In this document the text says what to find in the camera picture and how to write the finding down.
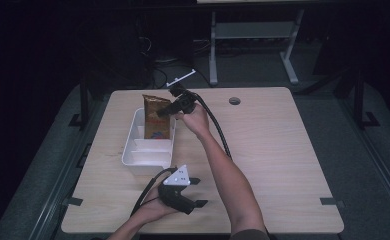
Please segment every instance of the table top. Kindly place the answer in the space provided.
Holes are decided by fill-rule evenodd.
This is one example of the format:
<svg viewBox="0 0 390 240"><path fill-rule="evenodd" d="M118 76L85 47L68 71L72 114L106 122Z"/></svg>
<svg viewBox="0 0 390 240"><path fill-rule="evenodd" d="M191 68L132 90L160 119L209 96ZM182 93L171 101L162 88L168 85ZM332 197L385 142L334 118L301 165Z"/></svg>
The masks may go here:
<svg viewBox="0 0 390 240"><path fill-rule="evenodd" d="M250 181L271 233L338 233L344 224L298 113L286 88L193 89L207 103L226 137L234 162ZM153 176L134 176L121 161L134 112L142 94L165 97L166 90L116 91L96 133L62 222L68 233L114 232L125 222ZM239 105L229 99L237 97ZM216 139L219 135L210 128ZM144 226L142 233L230 233L205 152L183 122L176 125L172 166L186 164L201 182L182 195L209 202L190 215L176 213Z"/></svg>

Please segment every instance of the human arm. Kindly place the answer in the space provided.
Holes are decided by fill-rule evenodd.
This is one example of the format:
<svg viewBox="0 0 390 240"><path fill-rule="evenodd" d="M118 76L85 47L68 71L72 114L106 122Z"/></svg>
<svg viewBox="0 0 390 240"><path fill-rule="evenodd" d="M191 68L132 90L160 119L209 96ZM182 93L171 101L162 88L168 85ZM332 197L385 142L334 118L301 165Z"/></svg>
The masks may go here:
<svg viewBox="0 0 390 240"><path fill-rule="evenodd" d="M156 221L168 214L177 212L166 206L158 198L158 188L151 189L141 207L108 240L131 240L145 224Z"/></svg>
<svg viewBox="0 0 390 240"><path fill-rule="evenodd" d="M192 113L178 113L175 117L185 122L205 149L217 190L230 219L231 234L246 229L265 232L263 215L251 185L211 134L205 109L196 104Z"/></svg>

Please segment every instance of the black cable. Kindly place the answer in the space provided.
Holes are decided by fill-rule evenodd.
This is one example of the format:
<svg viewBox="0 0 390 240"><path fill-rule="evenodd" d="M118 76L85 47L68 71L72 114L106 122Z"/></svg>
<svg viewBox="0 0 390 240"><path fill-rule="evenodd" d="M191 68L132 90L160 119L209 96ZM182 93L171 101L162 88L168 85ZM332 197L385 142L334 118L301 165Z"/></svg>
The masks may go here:
<svg viewBox="0 0 390 240"><path fill-rule="evenodd" d="M145 189L143 190L143 192L141 193L141 195L139 196L138 198L138 201L136 201L136 204L135 206L133 207L133 210L132 210L132 213L130 213L130 216L132 216L133 214L135 214L136 211L138 211L138 209L142 206L142 201L144 200L144 198L146 197L146 195L148 194L149 190L151 190L152 186L154 185L155 181L157 181L157 178L159 178L163 173L165 172L174 172L176 171L177 168L167 168L167 169L164 169L162 170L161 172L159 172L155 177L153 177L151 179L151 181L149 181L148 185L145 187Z"/></svg>
<svg viewBox="0 0 390 240"><path fill-rule="evenodd" d="M208 108L207 104L204 102L204 100L201 98L201 96L199 96L198 94L193 93L193 92L191 92L191 93L196 98L196 100L198 100L198 102L204 107L205 111L207 111L208 116L210 116L211 120L213 121L214 125L217 128L217 132L219 132L220 139L222 140L222 143L223 143L224 151L226 152L227 156L229 156L230 159L232 159L232 155L230 154L229 146L227 145L226 139L224 137L223 131L220 128L219 122L214 117L213 113Z"/></svg>

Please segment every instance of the round hole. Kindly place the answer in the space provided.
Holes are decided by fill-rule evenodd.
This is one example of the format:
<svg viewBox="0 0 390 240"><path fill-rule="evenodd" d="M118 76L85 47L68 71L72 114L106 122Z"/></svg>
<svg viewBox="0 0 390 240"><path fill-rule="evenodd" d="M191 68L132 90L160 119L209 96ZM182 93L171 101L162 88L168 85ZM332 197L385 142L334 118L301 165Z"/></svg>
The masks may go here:
<svg viewBox="0 0 390 240"><path fill-rule="evenodd" d="M229 103L232 105L239 105L241 103L241 99L237 97L231 97L229 98Z"/></svg>

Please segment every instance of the white plastic tray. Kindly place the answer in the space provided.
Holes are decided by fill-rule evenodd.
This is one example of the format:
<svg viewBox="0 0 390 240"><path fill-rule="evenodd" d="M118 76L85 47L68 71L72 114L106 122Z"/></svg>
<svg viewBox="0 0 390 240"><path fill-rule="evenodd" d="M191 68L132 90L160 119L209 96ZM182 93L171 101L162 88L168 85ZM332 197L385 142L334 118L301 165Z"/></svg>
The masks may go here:
<svg viewBox="0 0 390 240"><path fill-rule="evenodd" d="M169 168L173 155L176 119L170 118L170 139L144 139L145 111L136 110L122 162L134 175L156 175Z"/></svg>

